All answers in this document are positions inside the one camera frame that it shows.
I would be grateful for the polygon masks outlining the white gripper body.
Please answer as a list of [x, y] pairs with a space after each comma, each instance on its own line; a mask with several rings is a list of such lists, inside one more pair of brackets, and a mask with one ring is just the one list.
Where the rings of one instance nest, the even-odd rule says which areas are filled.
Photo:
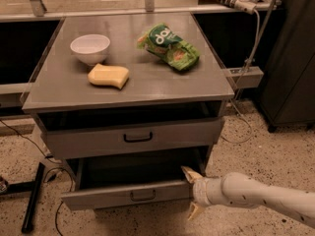
[[220, 178], [199, 178], [193, 184], [194, 201], [201, 207], [224, 204]]

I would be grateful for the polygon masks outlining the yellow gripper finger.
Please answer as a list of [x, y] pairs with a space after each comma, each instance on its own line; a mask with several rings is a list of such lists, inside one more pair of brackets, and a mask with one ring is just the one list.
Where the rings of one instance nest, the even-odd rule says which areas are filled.
[[205, 208], [203, 206], [199, 206], [197, 203], [192, 202], [189, 206], [188, 220], [191, 221], [191, 220], [195, 219], [204, 210], [205, 210]]
[[193, 170], [192, 168], [188, 167], [188, 166], [182, 166], [181, 167], [187, 181], [190, 184], [194, 184], [198, 179], [202, 178], [202, 175], [198, 172], [196, 172], [195, 170]]

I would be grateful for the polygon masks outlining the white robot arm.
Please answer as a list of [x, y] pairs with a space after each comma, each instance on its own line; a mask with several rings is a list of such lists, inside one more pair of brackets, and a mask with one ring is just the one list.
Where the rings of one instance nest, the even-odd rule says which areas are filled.
[[266, 185], [238, 172], [223, 177], [203, 177], [188, 166], [182, 166], [182, 171], [192, 186], [189, 220], [210, 206], [264, 206], [315, 228], [314, 192]]

